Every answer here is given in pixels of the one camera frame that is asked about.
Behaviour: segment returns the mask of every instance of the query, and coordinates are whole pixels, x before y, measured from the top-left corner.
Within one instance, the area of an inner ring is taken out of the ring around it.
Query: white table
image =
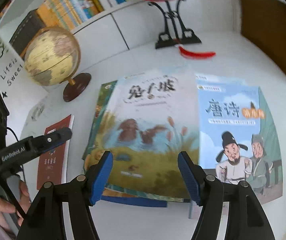
[[[82,173],[82,154],[86,148],[100,85],[120,77],[139,73],[156,67],[190,65],[197,72],[231,76],[245,79],[247,85],[262,88],[277,129],[283,165],[283,196],[263,208],[272,226],[276,239],[286,232],[286,76],[255,45],[237,33],[198,33],[203,44],[188,45],[194,51],[215,51],[216,57],[209,60],[188,60],[181,57],[177,48],[154,49],[149,43],[108,58],[86,72],[92,81],[74,101],[63,101],[62,84],[44,100],[45,110],[32,121],[29,115],[21,137],[44,134],[47,126],[69,114],[75,116],[73,137],[70,142],[67,181]],[[27,186],[32,199],[35,197],[38,159],[24,165]],[[188,219],[188,204],[169,203],[168,208],[147,208],[99,201],[91,213],[102,240],[143,239],[190,239],[197,221]],[[227,218],[222,217],[222,226],[217,239],[224,239]],[[71,228],[67,237],[72,239]]]

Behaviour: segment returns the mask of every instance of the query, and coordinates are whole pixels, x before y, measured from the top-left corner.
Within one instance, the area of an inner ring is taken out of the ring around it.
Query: globe
[[[68,81],[63,99],[69,102],[79,96],[91,80],[89,73],[80,73],[72,79],[80,58],[80,46],[71,33],[60,27],[46,27],[28,44],[24,66],[30,78],[39,85]]]

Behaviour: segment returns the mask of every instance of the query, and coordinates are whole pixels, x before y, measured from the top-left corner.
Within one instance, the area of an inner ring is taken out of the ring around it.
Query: red tassel
[[[183,57],[190,58],[190,59],[207,59],[210,57],[214,57],[216,52],[209,51],[209,52],[192,52],[184,49],[181,44],[178,45],[178,49],[180,50],[180,54]]]

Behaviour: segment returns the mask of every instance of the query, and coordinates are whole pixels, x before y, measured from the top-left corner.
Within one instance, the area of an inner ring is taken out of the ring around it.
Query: cartoon man in white robe
[[[252,172],[252,160],[240,156],[239,153],[240,148],[247,151],[248,147],[237,144],[234,136],[228,131],[222,134],[222,140],[223,150],[216,157],[219,163],[216,165],[216,176],[222,182],[238,184],[241,180],[248,178]],[[228,160],[221,162],[223,154]]]

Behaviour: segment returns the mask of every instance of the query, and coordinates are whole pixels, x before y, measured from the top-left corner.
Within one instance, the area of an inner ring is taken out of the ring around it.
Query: cartoon man in green robe
[[[254,192],[263,194],[266,185],[266,166],[268,167],[268,172],[271,173],[273,162],[267,156],[263,137],[259,134],[252,135],[252,151],[252,173],[246,178],[246,181],[251,185]]]

